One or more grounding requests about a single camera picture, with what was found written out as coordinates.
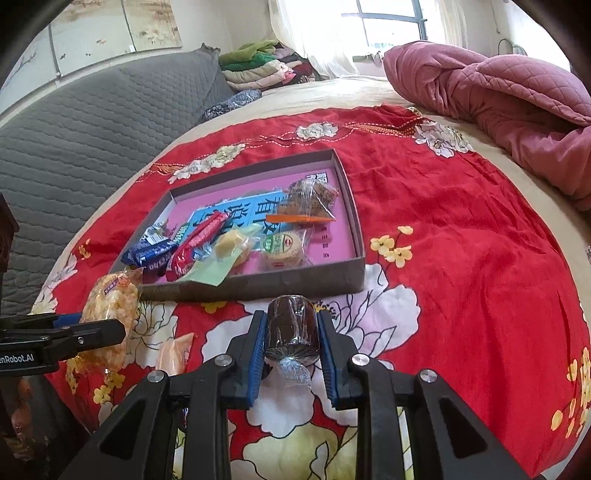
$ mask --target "gray quilted blanket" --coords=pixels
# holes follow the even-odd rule
[[[232,96],[216,50],[135,60],[38,100],[0,129],[0,191],[21,225],[2,314],[28,313],[92,213],[169,143]]]

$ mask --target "snack package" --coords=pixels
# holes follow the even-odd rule
[[[316,310],[305,297],[283,295],[267,309],[265,357],[277,362],[282,379],[289,385],[310,385],[308,367],[320,355]]]
[[[116,373],[123,368],[127,339],[138,314],[142,274],[139,268],[105,275],[88,295],[80,323],[117,319],[125,327],[125,339],[119,345],[79,353],[80,364],[87,373]]]
[[[233,267],[246,261],[259,241],[261,230],[262,226],[254,223],[223,233],[213,244],[213,248],[207,249],[180,281],[195,281],[217,287]]]
[[[193,344],[193,332],[164,342],[156,359],[156,370],[163,370],[169,376],[180,375],[187,366]]]
[[[334,222],[331,208],[339,191],[317,179],[302,179],[289,186],[275,213],[267,214],[271,223]]]
[[[177,248],[178,244],[168,238],[157,244],[151,244],[144,239],[128,248],[121,256],[121,262],[125,265],[145,267],[150,272],[158,272],[168,264]]]
[[[290,230],[262,237],[262,269],[280,270],[299,267],[307,261],[306,248],[309,242],[309,229]]]
[[[215,238],[228,220],[227,213],[213,212],[206,220],[197,225],[183,244],[172,255],[166,266],[166,280],[175,281],[189,273],[194,266],[193,251],[201,248]]]

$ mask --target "white curtain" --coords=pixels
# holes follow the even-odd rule
[[[342,39],[339,0],[269,0],[277,39],[328,78],[357,75]]]
[[[443,24],[445,43],[468,48],[466,16],[460,2],[458,0],[435,0],[435,5]]]

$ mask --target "green towel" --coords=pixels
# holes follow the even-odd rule
[[[265,63],[276,60],[265,53],[255,53],[251,61],[239,61],[237,63],[230,63],[222,66],[222,70],[230,70],[231,72],[244,72],[244,70],[252,70],[257,67],[262,67]]]
[[[257,52],[270,55],[275,51],[277,40],[263,40],[257,43],[247,43],[236,51],[219,56],[220,65],[228,65],[239,61],[251,61]]]

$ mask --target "wooden furniture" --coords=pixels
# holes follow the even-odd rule
[[[0,193],[0,275],[8,270],[8,254],[18,230],[18,223],[8,208],[4,195]]]

